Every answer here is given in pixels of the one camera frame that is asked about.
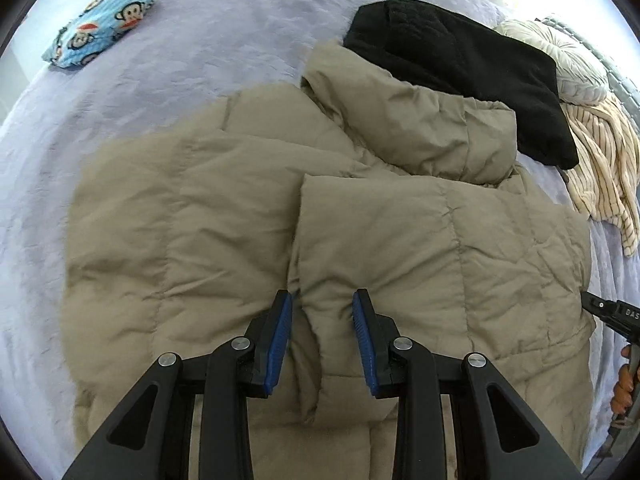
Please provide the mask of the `person right hand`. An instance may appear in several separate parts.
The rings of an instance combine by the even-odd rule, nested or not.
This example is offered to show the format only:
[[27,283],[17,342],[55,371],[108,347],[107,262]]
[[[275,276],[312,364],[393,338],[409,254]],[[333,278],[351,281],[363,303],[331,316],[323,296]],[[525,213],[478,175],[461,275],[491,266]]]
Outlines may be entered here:
[[634,378],[630,374],[629,365],[625,364],[618,371],[618,379],[611,400],[612,412],[615,415],[623,415],[631,407],[633,392]]

